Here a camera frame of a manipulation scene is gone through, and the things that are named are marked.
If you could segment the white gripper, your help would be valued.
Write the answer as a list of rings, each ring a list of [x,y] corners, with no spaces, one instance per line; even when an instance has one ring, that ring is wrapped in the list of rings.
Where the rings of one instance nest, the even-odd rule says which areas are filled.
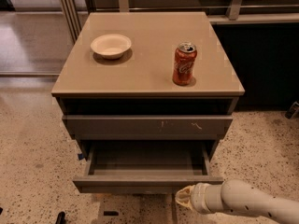
[[[179,190],[175,195],[176,203],[200,214],[210,214],[206,205],[206,189],[209,184],[198,183]]]

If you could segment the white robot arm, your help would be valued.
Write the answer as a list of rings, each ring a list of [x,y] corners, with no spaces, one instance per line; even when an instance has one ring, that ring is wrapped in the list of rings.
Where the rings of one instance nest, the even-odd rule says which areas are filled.
[[[267,194],[241,180],[220,185],[198,183],[176,193],[175,200],[200,214],[267,217],[279,224],[299,224],[299,202]]]

